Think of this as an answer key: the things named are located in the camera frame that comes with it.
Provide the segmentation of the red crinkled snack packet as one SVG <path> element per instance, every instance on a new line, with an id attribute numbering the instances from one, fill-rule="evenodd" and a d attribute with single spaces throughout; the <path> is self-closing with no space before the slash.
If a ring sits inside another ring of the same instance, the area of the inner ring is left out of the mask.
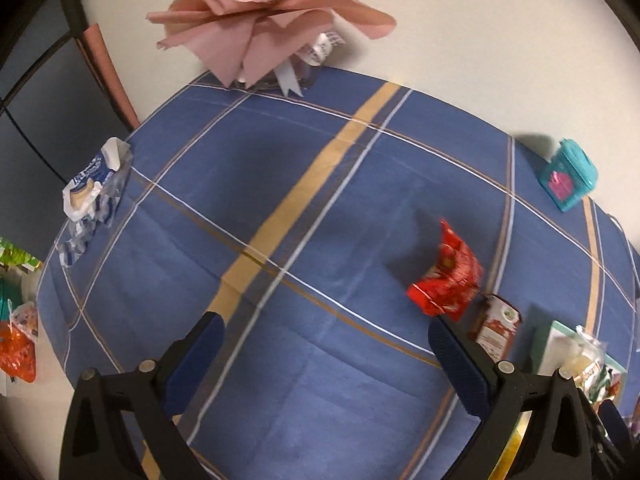
<path id="1" fill-rule="evenodd" d="M 428 316 L 448 315 L 459 322 L 480 291 L 483 269 L 469 245 L 440 220 L 436 262 L 407 289 L 407 296 Z"/>

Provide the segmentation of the yellow cake snack packet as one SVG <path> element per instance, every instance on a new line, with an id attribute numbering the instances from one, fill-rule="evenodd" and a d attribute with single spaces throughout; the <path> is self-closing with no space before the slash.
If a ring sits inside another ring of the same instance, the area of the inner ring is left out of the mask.
<path id="1" fill-rule="evenodd" d="M 532 412 L 523 412 L 520 414 L 518 423 L 514 427 L 509 441 L 503 449 L 496 466 L 491 471 L 489 480 L 504 480 L 508 476 L 516 454 L 518 454 L 518 450 L 520 449 L 525 437 L 531 414 Z"/>

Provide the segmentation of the white tray green rim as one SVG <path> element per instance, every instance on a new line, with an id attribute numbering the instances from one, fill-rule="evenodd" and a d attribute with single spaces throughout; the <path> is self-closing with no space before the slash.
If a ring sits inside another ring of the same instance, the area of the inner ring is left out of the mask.
<path id="1" fill-rule="evenodd" d="M 575 328 L 570 328 L 559 321 L 552 321 L 547 327 L 539 327 L 536 330 L 532 350 L 529 353 L 535 373 L 551 376 L 560 369 L 570 346 L 570 335 L 574 333 Z M 585 393 L 587 400 L 594 408 L 598 408 L 605 400 L 620 406 L 626 378 L 627 371 L 605 352 L 605 369 L 597 385 Z"/>

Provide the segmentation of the teal pink toy house box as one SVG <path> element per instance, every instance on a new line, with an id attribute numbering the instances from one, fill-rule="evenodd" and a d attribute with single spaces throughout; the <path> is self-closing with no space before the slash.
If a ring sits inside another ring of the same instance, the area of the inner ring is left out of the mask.
<path id="1" fill-rule="evenodd" d="M 565 212 L 596 188 L 598 177 L 597 167 L 580 145 L 563 139 L 538 181 L 555 206 Z"/>

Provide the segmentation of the blue plaid tablecloth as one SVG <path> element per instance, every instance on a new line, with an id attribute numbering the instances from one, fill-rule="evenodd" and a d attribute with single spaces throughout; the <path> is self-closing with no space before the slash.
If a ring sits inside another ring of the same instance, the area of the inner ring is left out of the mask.
<path id="1" fill-rule="evenodd" d="M 217 479 L 437 479 L 475 429 L 407 288 L 447 221 L 483 292 L 523 315 L 524 363 L 550 321 L 582 326 L 639 394 L 634 272 L 593 203 L 560 211 L 544 160 L 445 102 L 322 70 L 303 99 L 198 78 L 130 138 L 111 226 L 70 268 L 51 259 L 40 315 L 68 379 L 161 356 L 206 310 L 226 344 L 181 423 Z"/>

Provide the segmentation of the clear wrapped round pastry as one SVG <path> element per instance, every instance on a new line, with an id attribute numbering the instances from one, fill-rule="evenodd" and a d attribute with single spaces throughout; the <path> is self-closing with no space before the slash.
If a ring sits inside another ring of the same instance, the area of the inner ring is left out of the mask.
<path id="1" fill-rule="evenodd" d="M 605 369 L 606 345 L 578 325 L 570 335 L 570 346 L 560 366 L 560 372 L 570 376 L 575 385 L 588 393 Z"/>

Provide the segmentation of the red white snack packet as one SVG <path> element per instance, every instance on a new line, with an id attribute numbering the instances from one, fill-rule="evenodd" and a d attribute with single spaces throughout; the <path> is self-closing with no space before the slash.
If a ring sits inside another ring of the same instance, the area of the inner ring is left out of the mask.
<path id="1" fill-rule="evenodd" d="M 469 332 L 469 337 L 494 362 L 499 362 L 508 357 L 521 324 L 521 312 L 516 307 L 498 295 L 488 294 L 484 296 L 480 317 Z"/>

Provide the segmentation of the pink flower bouquet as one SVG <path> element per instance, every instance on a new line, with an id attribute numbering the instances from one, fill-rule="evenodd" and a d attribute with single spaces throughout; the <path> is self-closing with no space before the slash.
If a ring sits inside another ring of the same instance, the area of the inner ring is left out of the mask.
<path id="1" fill-rule="evenodd" d="M 342 18 L 370 39 L 389 35 L 395 19 L 359 0 L 174 0 L 149 22 L 163 26 L 164 50 L 184 47 L 225 87 L 253 87 L 275 76 L 282 93 L 299 93 L 294 62 L 332 34 Z"/>

